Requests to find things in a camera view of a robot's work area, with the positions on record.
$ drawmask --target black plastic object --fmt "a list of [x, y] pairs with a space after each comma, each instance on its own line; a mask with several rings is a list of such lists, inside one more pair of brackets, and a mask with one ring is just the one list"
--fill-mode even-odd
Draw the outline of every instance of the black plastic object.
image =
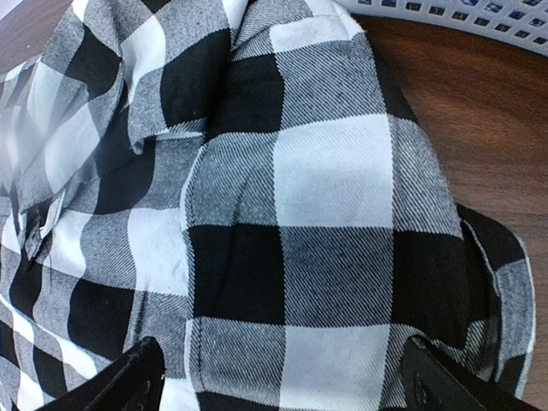
[[402, 381], [408, 411], [540, 411], [475, 377], [420, 336], [405, 344]]
[[162, 349], [145, 337], [95, 378], [38, 411], [158, 411], [164, 373]]

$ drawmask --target wooden table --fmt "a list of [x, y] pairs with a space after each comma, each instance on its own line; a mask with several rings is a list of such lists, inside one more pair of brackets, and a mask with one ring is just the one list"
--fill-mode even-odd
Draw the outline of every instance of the wooden table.
[[[40, 53], [69, 0], [0, 21], [0, 72]], [[537, 346], [526, 400], [548, 409], [548, 59], [439, 27], [360, 19], [430, 135], [455, 197], [526, 242]]]

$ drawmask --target laundry basket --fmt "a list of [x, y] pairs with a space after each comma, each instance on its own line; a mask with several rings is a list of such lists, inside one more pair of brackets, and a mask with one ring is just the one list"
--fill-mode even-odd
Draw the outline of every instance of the laundry basket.
[[450, 27], [548, 57], [548, 0], [337, 0], [357, 15]]

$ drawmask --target black and white plaid shirt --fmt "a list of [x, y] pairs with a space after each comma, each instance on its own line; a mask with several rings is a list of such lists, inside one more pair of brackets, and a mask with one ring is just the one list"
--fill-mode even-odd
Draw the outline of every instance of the black and white plaid shirt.
[[162, 411], [405, 408], [409, 336], [523, 391], [527, 256], [331, 0], [75, 0], [0, 76], [0, 410], [143, 336]]

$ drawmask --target white square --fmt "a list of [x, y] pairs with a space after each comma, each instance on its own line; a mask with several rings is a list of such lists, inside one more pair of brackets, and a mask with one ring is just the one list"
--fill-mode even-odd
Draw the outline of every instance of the white square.
[[45, 146], [45, 174], [51, 191], [57, 193], [84, 164], [99, 143], [98, 131], [84, 104], [50, 137]]
[[131, 211], [128, 239], [137, 272], [136, 289], [188, 295], [187, 245], [179, 217], [177, 209]]
[[51, 231], [51, 250], [44, 265], [67, 275], [81, 278], [86, 271], [86, 259], [80, 247], [82, 230], [91, 214], [66, 210]]
[[342, 15], [348, 11], [333, 0], [305, 0], [308, 8], [314, 16], [320, 15]]
[[4, 134], [5, 150], [8, 153], [9, 162], [11, 163], [5, 164], [7, 166], [6, 169], [9, 170], [9, 179], [14, 178], [14, 170], [17, 170], [17, 164], [19, 164], [19, 160], [21, 159], [19, 155], [20, 148], [18, 147], [18, 143], [21, 143], [19, 140], [20, 133], [15, 130], [18, 124], [17, 119], [19, 118], [21, 118], [21, 107], [16, 106], [12, 109], [9, 127]]
[[128, 102], [134, 100], [139, 80], [165, 65], [165, 33], [152, 16], [120, 45], [124, 62], [124, 80], [128, 83]]
[[19, 74], [21, 74], [21, 71], [23, 71], [23, 67], [25, 67], [25, 64], [27, 62], [19, 64], [17, 67], [13, 67], [8, 73], [6, 73], [6, 77], [3, 79], [5, 82], [8, 82], [10, 80], [13, 80], [17, 78]]
[[391, 228], [394, 179], [387, 116], [281, 131], [274, 179], [281, 226]]
[[28, 114], [42, 136], [46, 136], [50, 126], [53, 106], [64, 76], [53, 68], [38, 61], [34, 68], [34, 78], [28, 94]]
[[271, 29], [271, 42], [274, 51], [281, 53], [328, 41], [351, 40], [361, 32], [363, 29], [349, 15], [323, 15], [275, 25]]
[[200, 411], [198, 398], [190, 379], [165, 379], [160, 411], [172, 411], [174, 409]]
[[390, 327], [287, 327], [280, 406], [376, 410]]
[[89, 0], [74, 0], [72, 2], [72, 10], [74, 11], [76, 17], [78, 17], [82, 22], [84, 21], [84, 15], [86, 14], [88, 3]]
[[44, 395], [38, 383], [21, 372], [19, 392], [17, 393], [17, 408], [21, 411], [33, 411], [44, 405]]
[[245, 0], [223, 0], [224, 13], [229, 21], [231, 29], [240, 28], [241, 19], [246, 11], [247, 1]]
[[23, 338], [29, 341], [31, 344], [34, 344], [34, 330], [29, 323], [22, 315], [20, 315], [16, 310], [11, 310], [14, 320], [13, 330], [14, 332], [19, 333]]
[[54, 336], [61, 348], [61, 356], [63, 364], [71, 366], [85, 379], [92, 379], [97, 375], [97, 367], [93, 358], [86, 352], [75, 345], [73, 342], [67, 341], [61, 337]]
[[2, 229], [2, 247], [17, 254], [21, 254], [21, 245], [15, 233], [14, 214], [10, 212]]

